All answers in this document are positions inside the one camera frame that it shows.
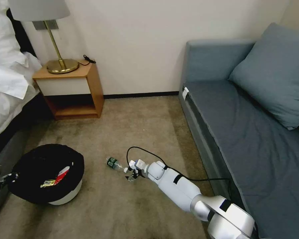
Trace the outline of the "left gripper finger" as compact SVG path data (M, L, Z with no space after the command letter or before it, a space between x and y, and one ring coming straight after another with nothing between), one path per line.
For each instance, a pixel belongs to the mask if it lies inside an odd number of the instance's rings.
M1 178L0 183L1 184L10 184L10 183L14 183L17 179L18 179L18 174L12 172L12 173L9 173L9 174L3 176Z

